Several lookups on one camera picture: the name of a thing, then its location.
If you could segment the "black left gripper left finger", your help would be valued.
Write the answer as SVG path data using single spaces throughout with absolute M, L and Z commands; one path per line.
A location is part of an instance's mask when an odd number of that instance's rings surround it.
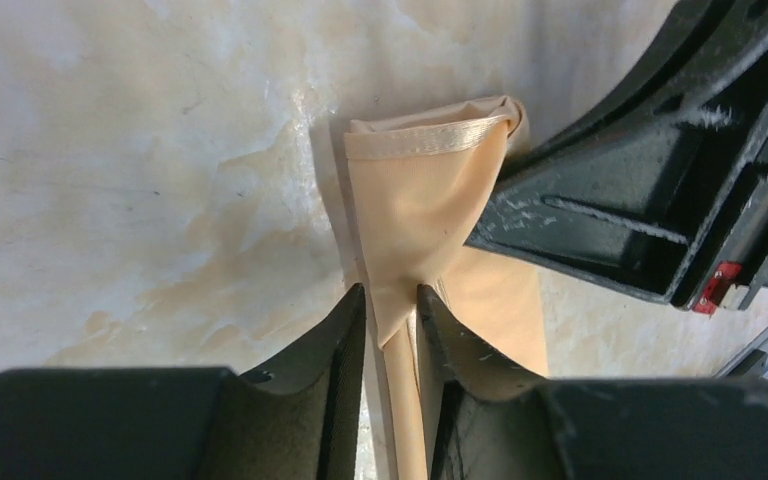
M 352 286 L 314 328 L 227 367 L 0 373 L 0 479 L 349 479 L 366 331 Z

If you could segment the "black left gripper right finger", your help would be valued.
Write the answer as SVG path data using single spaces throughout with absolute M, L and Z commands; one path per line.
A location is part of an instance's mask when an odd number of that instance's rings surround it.
M 433 478 L 768 479 L 768 380 L 549 379 L 417 300 L 444 380 Z

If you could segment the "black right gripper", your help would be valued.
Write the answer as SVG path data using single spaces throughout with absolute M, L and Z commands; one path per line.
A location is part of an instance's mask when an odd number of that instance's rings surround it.
M 599 103 L 509 154 L 468 242 L 645 301 L 710 314 L 768 288 L 768 42 L 701 112 L 630 113 L 734 5 L 679 1 Z M 726 29 L 768 33 L 768 1 Z

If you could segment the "orange cloth napkin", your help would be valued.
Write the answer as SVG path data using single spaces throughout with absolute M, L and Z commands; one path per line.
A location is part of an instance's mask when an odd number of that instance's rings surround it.
M 454 316 L 518 365 L 547 375 L 536 268 L 467 245 L 526 110 L 502 95 L 384 120 L 344 136 L 355 248 L 371 305 L 385 447 L 394 479 L 424 479 L 441 382 L 424 354 L 417 289 L 435 289 Z

